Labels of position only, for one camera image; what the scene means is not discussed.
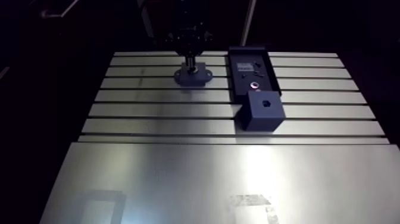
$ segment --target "cable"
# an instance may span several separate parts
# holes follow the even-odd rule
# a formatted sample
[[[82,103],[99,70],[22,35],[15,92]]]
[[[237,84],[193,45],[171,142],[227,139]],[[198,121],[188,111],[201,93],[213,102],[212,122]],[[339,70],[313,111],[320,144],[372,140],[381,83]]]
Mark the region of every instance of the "cable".
[[[147,5],[148,2],[149,2],[149,0],[144,0],[142,2],[142,5],[140,5],[140,7],[139,7],[139,15],[142,15],[143,9],[145,8],[145,6]]]

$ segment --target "aluminum table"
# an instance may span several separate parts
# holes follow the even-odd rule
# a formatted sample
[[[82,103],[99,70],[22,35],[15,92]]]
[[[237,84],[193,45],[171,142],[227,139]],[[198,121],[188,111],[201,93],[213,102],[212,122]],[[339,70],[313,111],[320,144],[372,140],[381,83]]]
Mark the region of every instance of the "aluminum table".
[[[400,152],[334,53],[271,52],[287,119],[244,132],[227,52],[116,52],[41,223],[399,223]]]

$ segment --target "dark background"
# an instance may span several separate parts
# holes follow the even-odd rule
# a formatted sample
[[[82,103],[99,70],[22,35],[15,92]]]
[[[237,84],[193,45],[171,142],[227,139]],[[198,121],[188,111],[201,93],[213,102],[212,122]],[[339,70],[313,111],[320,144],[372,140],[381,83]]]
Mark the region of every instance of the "dark background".
[[[69,143],[75,141],[114,51],[172,49],[173,0],[149,0],[155,39],[135,0],[0,2],[0,149],[6,216],[38,223]],[[207,1],[210,50],[239,45],[248,0]],[[400,14],[388,0],[258,0],[248,45],[337,52],[392,143],[399,143]]]

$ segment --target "black block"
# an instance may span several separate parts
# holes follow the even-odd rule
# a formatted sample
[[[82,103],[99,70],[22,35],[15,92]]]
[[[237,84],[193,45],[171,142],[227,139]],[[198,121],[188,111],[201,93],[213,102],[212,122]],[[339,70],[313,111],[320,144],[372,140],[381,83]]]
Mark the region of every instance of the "black block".
[[[243,130],[273,132],[285,118],[278,92],[248,91],[235,120]]]

